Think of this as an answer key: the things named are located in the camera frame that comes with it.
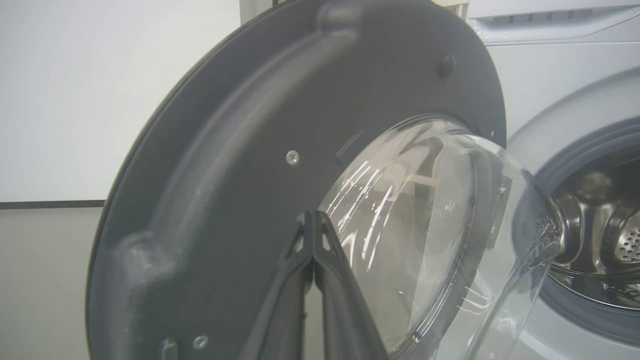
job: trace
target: transparent glass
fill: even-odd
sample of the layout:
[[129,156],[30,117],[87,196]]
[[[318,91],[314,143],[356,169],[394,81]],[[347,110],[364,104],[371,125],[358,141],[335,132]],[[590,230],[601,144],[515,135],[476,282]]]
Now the transparent glass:
[[335,226],[391,358],[506,359],[559,244],[532,177],[441,115],[407,120],[345,170]]

